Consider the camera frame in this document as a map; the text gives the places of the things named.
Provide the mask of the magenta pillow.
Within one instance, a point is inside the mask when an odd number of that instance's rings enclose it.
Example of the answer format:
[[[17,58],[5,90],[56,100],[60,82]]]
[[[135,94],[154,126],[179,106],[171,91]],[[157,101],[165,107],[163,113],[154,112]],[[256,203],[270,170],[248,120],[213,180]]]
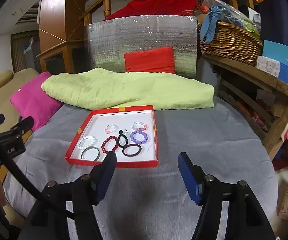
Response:
[[[35,132],[48,123],[49,119],[62,107],[63,103],[48,96],[41,85],[51,74],[43,72],[19,88],[11,97],[10,103],[20,116],[34,119],[32,131]]]

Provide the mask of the beige sofa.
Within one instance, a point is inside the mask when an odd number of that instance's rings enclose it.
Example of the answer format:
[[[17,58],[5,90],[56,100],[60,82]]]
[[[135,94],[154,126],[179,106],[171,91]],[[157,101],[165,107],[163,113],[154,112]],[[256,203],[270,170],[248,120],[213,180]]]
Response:
[[[0,133],[9,130],[19,120],[19,112],[10,103],[10,97],[23,85],[39,74],[32,68],[13,73],[11,70],[0,72],[0,114],[5,117],[0,125]]]

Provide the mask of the silver metal bangle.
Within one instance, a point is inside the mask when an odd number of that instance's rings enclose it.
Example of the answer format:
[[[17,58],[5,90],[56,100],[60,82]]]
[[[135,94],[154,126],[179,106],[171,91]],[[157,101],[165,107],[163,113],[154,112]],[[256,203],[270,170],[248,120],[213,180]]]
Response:
[[[100,150],[95,146],[89,146],[81,153],[81,159],[86,161],[98,161],[100,156]]]

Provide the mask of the grey bed cover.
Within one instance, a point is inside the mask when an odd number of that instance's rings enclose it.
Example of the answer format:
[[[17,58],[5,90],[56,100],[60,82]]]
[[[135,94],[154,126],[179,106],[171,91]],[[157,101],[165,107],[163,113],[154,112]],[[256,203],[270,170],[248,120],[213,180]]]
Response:
[[[156,168],[118,168],[94,211],[104,239],[190,239],[200,214],[178,170],[187,153],[220,181],[245,180],[268,218],[278,200],[278,180],[260,139],[244,117],[222,99],[213,108],[156,111],[159,161]],[[89,173],[70,165],[65,153],[88,111],[63,105],[28,139],[16,162],[37,189]]]

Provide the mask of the red shallow cardboard box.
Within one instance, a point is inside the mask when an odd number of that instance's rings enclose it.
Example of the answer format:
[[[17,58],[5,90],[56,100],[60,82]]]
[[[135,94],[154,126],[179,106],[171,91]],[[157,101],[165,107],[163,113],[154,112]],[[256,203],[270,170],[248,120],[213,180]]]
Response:
[[[95,146],[98,161],[81,159],[82,151]],[[113,151],[117,167],[144,168],[158,165],[158,139],[153,106],[109,108],[91,111],[77,130],[65,159],[72,165],[95,166]]]

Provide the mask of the light green folded blanket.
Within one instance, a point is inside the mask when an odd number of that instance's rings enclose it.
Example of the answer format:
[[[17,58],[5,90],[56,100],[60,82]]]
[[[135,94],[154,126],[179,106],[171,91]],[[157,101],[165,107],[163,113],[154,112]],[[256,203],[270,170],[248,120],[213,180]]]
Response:
[[[41,85],[50,97],[84,109],[151,105],[155,110],[214,106],[214,87],[170,73],[117,73],[102,68],[53,75]]]

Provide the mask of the silver insulated foil panel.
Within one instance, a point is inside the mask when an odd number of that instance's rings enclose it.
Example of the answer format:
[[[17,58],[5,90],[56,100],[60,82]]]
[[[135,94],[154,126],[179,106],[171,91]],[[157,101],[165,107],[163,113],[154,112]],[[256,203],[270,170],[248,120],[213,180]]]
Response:
[[[86,27],[89,65],[124,72],[124,54],[172,47],[175,73],[196,76],[198,29],[194,16],[142,15],[115,18]]]

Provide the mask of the wooden side bench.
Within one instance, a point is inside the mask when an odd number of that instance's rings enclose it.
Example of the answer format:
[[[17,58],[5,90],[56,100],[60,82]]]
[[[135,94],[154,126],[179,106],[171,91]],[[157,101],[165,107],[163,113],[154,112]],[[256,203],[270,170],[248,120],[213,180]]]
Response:
[[[203,57],[218,75],[216,96],[243,115],[274,158],[288,126],[288,85],[245,63],[209,54]]]

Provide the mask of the small red cushion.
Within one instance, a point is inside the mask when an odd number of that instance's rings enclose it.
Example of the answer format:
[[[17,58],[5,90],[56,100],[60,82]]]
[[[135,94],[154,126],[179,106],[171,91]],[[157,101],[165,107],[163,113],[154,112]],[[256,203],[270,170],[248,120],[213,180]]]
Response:
[[[126,72],[175,73],[172,47],[162,47],[124,54]]]

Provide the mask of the white patterned box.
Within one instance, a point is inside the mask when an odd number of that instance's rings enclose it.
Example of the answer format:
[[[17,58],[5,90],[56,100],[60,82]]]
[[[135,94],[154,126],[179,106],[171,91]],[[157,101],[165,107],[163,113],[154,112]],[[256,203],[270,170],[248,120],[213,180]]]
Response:
[[[278,77],[280,73],[280,62],[268,57],[258,56],[256,61],[256,68],[274,77]]]

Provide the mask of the blue fashion box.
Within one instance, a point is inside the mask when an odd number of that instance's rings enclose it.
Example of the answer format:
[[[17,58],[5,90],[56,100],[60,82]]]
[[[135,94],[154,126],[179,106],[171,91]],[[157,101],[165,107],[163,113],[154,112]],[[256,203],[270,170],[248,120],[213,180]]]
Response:
[[[284,44],[264,40],[262,55],[288,66],[288,46]]]

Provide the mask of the wicker basket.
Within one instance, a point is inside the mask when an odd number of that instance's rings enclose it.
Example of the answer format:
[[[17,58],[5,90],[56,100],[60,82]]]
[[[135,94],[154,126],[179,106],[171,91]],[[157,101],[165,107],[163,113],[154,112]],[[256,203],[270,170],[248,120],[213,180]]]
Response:
[[[206,42],[206,37],[201,35],[201,24],[198,25],[198,31],[200,50],[204,54],[255,66],[262,53],[262,41],[233,24],[217,22],[215,35],[209,43]]]

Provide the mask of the large red cushion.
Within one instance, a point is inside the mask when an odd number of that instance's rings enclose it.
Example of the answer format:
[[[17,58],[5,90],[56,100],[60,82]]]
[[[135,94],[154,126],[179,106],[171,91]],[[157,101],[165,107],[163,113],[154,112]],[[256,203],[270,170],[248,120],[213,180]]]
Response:
[[[105,20],[142,15],[190,16],[204,0],[133,0]]]

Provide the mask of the navy tote bag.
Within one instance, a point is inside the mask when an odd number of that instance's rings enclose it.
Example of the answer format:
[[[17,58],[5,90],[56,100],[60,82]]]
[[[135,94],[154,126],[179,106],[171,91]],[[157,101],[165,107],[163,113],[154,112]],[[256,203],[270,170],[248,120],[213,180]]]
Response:
[[[261,17],[260,39],[288,46],[288,1],[256,1]]]

